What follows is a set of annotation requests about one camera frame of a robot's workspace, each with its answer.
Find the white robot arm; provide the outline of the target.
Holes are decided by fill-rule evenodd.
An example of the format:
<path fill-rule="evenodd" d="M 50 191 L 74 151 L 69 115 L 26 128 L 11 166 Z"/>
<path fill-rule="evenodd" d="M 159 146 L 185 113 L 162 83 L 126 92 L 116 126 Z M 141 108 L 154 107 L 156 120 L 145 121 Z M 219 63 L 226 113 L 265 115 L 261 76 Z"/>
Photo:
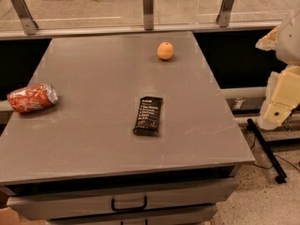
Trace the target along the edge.
<path fill-rule="evenodd" d="M 300 4 L 255 47 L 275 51 L 276 58 L 287 65 L 281 72 L 270 74 L 258 118 L 260 128 L 272 130 L 280 127 L 300 104 Z"/>

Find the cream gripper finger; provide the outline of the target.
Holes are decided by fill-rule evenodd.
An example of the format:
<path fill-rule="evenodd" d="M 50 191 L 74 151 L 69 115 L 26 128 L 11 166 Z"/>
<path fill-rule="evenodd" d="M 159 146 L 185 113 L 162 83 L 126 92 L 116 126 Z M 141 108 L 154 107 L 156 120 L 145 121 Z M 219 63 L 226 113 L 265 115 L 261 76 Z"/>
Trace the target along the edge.
<path fill-rule="evenodd" d="M 288 65 L 280 73 L 272 71 L 265 96 L 258 125 L 272 130 L 280 127 L 300 104 L 300 67 Z"/>
<path fill-rule="evenodd" d="M 277 46 L 279 26 L 273 28 L 267 35 L 260 38 L 255 47 L 263 51 L 274 51 Z"/>

